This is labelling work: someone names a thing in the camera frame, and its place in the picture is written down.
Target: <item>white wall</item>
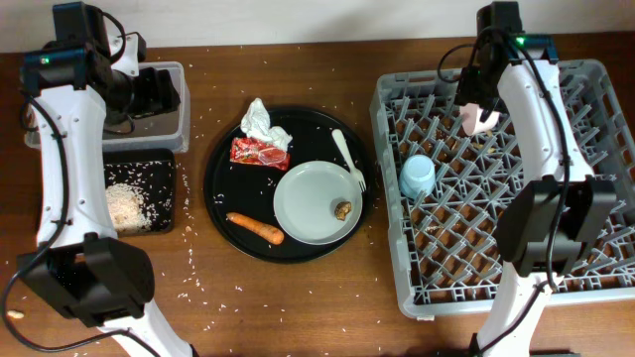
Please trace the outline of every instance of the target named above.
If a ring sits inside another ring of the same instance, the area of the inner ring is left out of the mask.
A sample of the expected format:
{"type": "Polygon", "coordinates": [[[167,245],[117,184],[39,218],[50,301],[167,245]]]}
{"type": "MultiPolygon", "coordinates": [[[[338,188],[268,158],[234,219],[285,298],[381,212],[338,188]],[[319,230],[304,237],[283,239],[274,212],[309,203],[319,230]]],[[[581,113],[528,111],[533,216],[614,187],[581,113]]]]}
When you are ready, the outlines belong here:
{"type": "MultiPolygon", "coordinates": [[[[64,0],[0,0],[0,52],[55,38],[64,0]]],[[[474,36],[490,0],[89,0],[149,47],[288,44],[474,36]]],[[[635,0],[520,0],[525,30],[635,30],[635,0]]]]}

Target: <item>orange carrot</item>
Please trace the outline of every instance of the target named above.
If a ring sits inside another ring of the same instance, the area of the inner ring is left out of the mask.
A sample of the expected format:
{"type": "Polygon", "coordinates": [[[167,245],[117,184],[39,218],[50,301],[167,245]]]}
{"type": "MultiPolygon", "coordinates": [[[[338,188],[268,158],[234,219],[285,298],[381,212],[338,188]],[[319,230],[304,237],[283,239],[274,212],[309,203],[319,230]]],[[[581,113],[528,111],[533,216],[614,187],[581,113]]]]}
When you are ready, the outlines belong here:
{"type": "Polygon", "coordinates": [[[279,245],[285,239],[285,233],[283,233],[280,229],[269,224],[259,222],[240,213],[227,213],[227,219],[258,234],[271,244],[279,245]]]}

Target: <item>wood table surface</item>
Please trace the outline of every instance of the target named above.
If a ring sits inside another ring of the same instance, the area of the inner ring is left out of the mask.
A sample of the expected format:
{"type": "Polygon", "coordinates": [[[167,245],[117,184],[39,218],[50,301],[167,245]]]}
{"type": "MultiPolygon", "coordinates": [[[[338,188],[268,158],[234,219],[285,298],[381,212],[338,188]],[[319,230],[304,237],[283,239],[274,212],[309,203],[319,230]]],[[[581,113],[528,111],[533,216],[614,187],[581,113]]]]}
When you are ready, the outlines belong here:
{"type": "MultiPolygon", "coordinates": [[[[157,284],[155,299],[182,339],[193,344],[201,356],[401,356],[467,347],[486,314],[417,322],[397,307],[383,187],[376,190],[378,208],[349,242],[331,255],[298,265],[262,262],[233,248],[209,220],[201,190],[210,152],[256,97],[268,106],[304,105],[339,118],[359,135],[374,159],[368,108],[377,78],[385,73],[435,69],[445,51],[472,40],[148,50],[148,61],[175,60],[186,71],[191,141],[190,150],[177,155],[177,162],[182,165],[180,174],[189,178],[191,193],[178,182],[172,232],[125,241],[150,255],[157,284]],[[194,219],[185,217],[186,198],[194,219]],[[187,225],[192,232],[186,232],[187,225]],[[189,264],[190,247],[194,269],[189,264]],[[192,272],[204,291],[194,280],[184,283],[192,272]],[[188,297],[178,297],[181,293],[188,297]],[[222,304],[226,308],[219,310],[222,304]]],[[[635,117],[633,33],[556,36],[556,44],[563,60],[601,60],[626,117],[635,117]]],[[[468,52],[455,54],[446,67],[463,66],[467,57],[468,52]]],[[[15,256],[35,248],[42,194],[39,152],[24,145],[17,120],[22,102],[18,93],[21,63],[21,55],[0,56],[2,287],[14,273],[15,256]]],[[[77,320],[61,318],[22,284],[11,294],[9,305],[26,314],[17,321],[20,330],[46,345],[96,333],[77,320]]],[[[632,356],[633,310],[633,300],[547,308],[532,350],[571,350],[585,357],[632,356]]],[[[124,355],[112,340],[76,352],[79,356],[124,355]]],[[[0,328],[0,355],[34,354],[0,328]]]]}

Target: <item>gray bin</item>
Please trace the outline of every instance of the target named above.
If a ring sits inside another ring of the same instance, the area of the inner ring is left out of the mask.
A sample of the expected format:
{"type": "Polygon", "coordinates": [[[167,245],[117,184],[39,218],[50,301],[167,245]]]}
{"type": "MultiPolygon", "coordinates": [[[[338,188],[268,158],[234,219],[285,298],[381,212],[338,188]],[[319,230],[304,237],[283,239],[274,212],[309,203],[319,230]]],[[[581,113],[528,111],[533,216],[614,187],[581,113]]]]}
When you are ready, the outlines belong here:
{"type": "MultiPolygon", "coordinates": [[[[574,266],[550,305],[635,298],[635,145],[604,66],[587,59],[560,68],[575,139],[596,175],[615,184],[618,204],[590,258],[574,266]]],[[[492,132],[468,137],[455,91],[434,71],[387,74],[370,106],[398,305],[417,319],[491,308],[502,271],[491,233],[523,187],[509,116],[492,132]],[[415,154],[433,159],[437,183],[430,196],[413,200],[399,191],[398,176],[415,154]]]]}
{"type": "MultiPolygon", "coordinates": [[[[143,150],[143,149],[169,149],[174,153],[186,153],[190,146],[190,90],[186,84],[186,76],[183,66],[175,61],[167,62],[142,62],[139,68],[153,67],[155,69],[167,69],[175,90],[181,98],[179,109],[172,113],[155,115],[152,117],[135,120],[136,129],[133,133],[118,136],[103,133],[102,148],[104,152],[143,150]]],[[[112,131],[127,132],[127,122],[108,127],[112,131]]],[[[27,146],[40,149],[40,133],[33,132],[25,135],[27,146]]]]}

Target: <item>white plastic fork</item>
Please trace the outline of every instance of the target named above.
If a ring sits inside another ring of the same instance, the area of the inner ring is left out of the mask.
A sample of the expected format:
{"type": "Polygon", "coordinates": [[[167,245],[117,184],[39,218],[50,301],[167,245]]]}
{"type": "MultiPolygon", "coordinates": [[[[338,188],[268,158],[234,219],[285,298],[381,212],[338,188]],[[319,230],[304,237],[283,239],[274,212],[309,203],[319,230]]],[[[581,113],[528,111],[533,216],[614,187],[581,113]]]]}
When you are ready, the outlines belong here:
{"type": "Polygon", "coordinates": [[[348,165],[350,174],[353,176],[354,179],[357,180],[357,182],[359,182],[359,188],[361,188],[361,191],[362,192],[365,191],[366,180],[364,179],[364,174],[358,168],[356,168],[355,165],[353,164],[353,160],[350,158],[350,153],[348,152],[348,146],[346,145],[346,140],[344,139],[344,135],[341,133],[341,130],[335,129],[331,132],[331,135],[333,136],[335,145],[337,145],[337,148],[341,152],[341,155],[344,157],[344,160],[346,161],[346,164],[348,165]]]}

